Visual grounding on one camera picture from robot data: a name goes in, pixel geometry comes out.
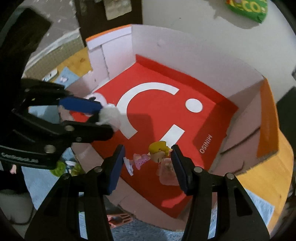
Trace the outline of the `person's hand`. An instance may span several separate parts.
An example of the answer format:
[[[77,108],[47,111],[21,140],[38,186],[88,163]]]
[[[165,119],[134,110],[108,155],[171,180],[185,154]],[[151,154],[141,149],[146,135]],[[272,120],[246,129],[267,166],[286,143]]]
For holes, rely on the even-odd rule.
[[[12,167],[10,169],[10,173],[11,174],[15,174],[16,173],[16,165],[12,165]]]

